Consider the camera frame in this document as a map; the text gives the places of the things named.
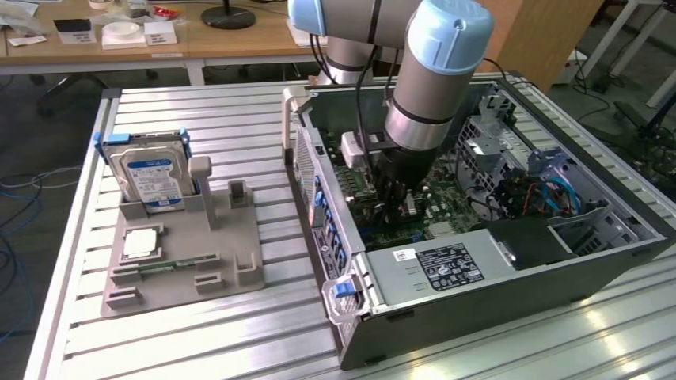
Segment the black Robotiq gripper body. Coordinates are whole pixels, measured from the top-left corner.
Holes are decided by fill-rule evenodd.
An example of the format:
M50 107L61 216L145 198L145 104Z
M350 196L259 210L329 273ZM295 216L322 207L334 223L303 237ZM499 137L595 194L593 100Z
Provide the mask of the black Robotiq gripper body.
M409 150L395 147L377 154L374 181L379 191L393 185L417 189L427 178L438 158L438 149Z

